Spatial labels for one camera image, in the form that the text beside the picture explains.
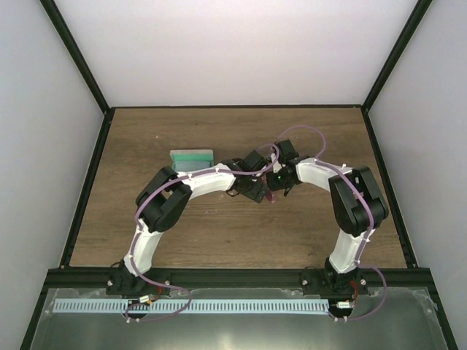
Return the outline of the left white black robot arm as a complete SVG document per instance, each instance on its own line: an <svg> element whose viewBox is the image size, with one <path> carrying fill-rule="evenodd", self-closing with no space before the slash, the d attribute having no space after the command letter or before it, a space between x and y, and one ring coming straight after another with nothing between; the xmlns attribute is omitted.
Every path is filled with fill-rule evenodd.
<svg viewBox="0 0 467 350"><path fill-rule="evenodd" d="M162 168L136 199L136 230L123 264L128 270L123 285L132 294L149 286L153 255L162 235L182 216L188 202L215 192L247 193L260 202L265 194L260 176L274 164L270 157L253 151L246 158L224 160L210 168L176 172Z"/></svg>

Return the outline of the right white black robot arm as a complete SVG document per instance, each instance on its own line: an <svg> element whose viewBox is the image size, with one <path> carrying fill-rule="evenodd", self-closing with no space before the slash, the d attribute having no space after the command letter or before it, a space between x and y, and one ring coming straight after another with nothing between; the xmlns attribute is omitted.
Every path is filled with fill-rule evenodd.
<svg viewBox="0 0 467 350"><path fill-rule="evenodd" d="M274 144L274 164L266 174L270 191L286 196L300 184L311 184L329 192L339 226L336 245L325 261L326 289L342 293L357 278L361 256L375 230L387 219L389 208L370 168L336 166L317 157L300 156L290 140Z"/></svg>

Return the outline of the pink sunglasses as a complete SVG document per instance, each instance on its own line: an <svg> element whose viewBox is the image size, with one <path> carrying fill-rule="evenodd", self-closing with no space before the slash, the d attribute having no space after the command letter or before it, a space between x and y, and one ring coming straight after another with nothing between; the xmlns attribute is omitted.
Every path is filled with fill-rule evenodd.
<svg viewBox="0 0 467 350"><path fill-rule="evenodd" d="M271 204L276 203L277 202L276 196L275 196L274 192L270 189L270 187L268 185L266 175L264 175L262 177L262 181L263 181L264 185L266 186L266 191L265 191L264 198Z"/></svg>

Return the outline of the grey green glasses case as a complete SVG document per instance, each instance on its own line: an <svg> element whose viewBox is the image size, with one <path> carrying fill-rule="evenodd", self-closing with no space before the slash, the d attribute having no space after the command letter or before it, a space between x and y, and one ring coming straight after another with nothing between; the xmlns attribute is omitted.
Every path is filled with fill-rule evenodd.
<svg viewBox="0 0 467 350"><path fill-rule="evenodd" d="M176 172L198 171L214 165L211 149L176 149L169 153Z"/></svg>

